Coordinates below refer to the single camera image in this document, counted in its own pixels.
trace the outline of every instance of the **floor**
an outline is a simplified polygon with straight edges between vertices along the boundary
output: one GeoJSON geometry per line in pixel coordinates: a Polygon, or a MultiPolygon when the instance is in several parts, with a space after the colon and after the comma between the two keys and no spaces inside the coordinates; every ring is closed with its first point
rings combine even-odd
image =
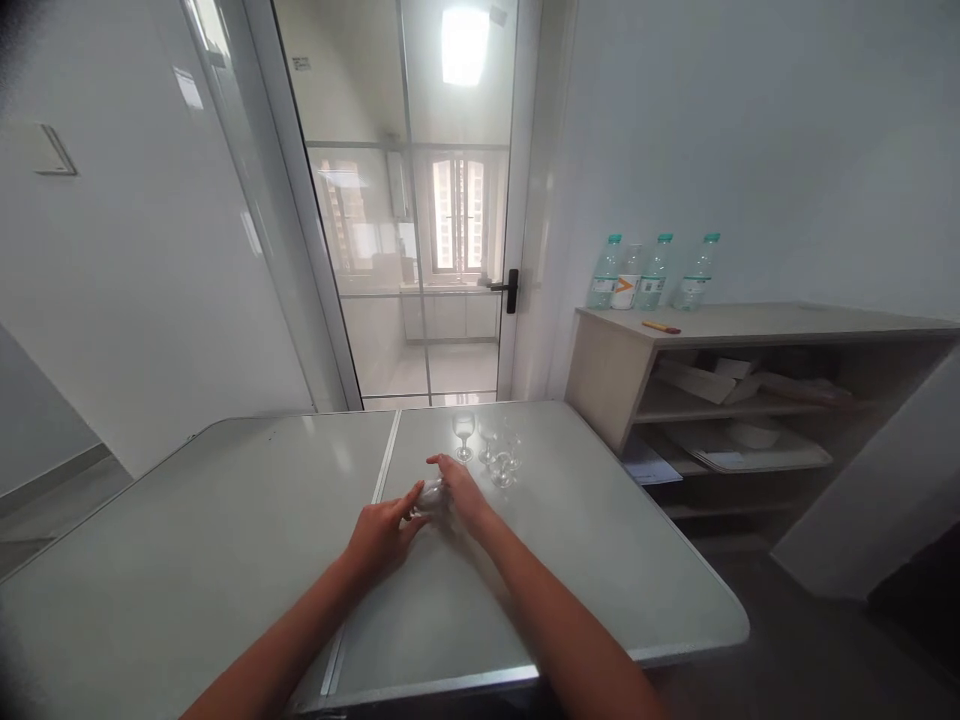
{"type": "MultiPolygon", "coordinates": [[[[446,343],[429,346],[430,389],[434,405],[465,405],[496,399],[499,345],[446,343]]],[[[422,345],[403,349],[390,381],[379,395],[412,395],[404,398],[364,400],[368,410],[428,407],[427,374],[422,345]]]]}
{"type": "Polygon", "coordinates": [[[0,518],[0,579],[133,482],[110,456],[0,518]]]}
{"type": "MultiPolygon", "coordinates": [[[[674,720],[960,717],[957,686],[857,608],[811,597],[763,553],[709,561],[746,608],[751,636],[739,648],[649,673],[674,720]]],[[[563,717],[550,695],[540,688],[433,696],[355,708],[347,717],[563,717]]]]}

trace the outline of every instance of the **hand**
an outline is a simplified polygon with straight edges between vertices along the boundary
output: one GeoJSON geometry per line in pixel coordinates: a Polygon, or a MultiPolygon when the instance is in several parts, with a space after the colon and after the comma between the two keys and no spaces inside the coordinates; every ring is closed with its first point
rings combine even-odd
{"type": "Polygon", "coordinates": [[[403,563],[414,536],[430,522],[427,517],[410,517],[422,489],[421,480],[402,498],[367,505],[360,511],[341,559],[364,582],[374,583],[385,572],[403,563]],[[400,527],[401,520],[408,522],[400,527]]]}
{"type": "Polygon", "coordinates": [[[440,477],[443,484],[450,490],[453,506],[463,521],[467,531],[476,536],[485,517],[493,515],[493,508],[480,492],[470,471],[449,455],[440,453],[427,458],[428,465],[437,465],[440,468],[440,477]]]}

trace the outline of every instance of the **black door handle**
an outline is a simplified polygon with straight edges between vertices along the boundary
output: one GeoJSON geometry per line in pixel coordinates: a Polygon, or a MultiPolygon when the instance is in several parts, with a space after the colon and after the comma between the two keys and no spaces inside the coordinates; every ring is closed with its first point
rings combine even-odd
{"type": "Polygon", "coordinates": [[[507,291],[507,315],[513,315],[517,312],[517,293],[520,291],[520,271],[517,268],[511,268],[507,271],[507,282],[490,283],[487,285],[493,292],[507,291]]]}

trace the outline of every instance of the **glass door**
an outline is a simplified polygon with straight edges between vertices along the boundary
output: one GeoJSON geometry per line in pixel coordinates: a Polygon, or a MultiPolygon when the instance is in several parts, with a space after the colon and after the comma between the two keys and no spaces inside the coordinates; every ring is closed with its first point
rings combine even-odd
{"type": "Polygon", "coordinates": [[[364,408],[496,399],[518,0],[274,11],[364,408]]]}

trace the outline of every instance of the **water bottle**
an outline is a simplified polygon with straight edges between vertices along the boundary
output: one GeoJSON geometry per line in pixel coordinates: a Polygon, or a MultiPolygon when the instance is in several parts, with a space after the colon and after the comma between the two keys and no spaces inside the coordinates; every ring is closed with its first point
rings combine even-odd
{"type": "Polygon", "coordinates": [[[626,254],[620,263],[617,285],[613,289],[613,301],[610,303],[610,307],[614,310],[629,310],[633,307],[637,283],[640,281],[640,250],[642,247],[640,243],[627,246],[626,254]]]}
{"type": "Polygon", "coordinates": [[[707,283],[710,282],[710,268],[713,266],[713,253],[717,249],[717,241],[720,240],[720,233],[712,233],[703,238],[703,245],[700,246],[700,257],[693,263],[693,267],[683,280],[680,281],[680,288],[677,291],[677,299],[673,301],[673,306],[677,310],[696,310],[703,302],[703,294],[707,291],[707,283]]]}
{"type": "Polygon", "coordinates": [[[607,238],[607,246],[597,260],[593,271],[590,292],[587,293],[587,307],[591,310],[606,310],[613,299],[613,288],[617,284],[617,272],[620,264],[620,236],[607,238]]]}
{"type": "Polygon", "coordinates": [[[673,233],[664,233],[657,238],[653,257],[640,273],[637,307],[641,310],[656,310],[660,306],[663,284],[667,281],[667,254],[671,240],[673,240],[673,233]]]}

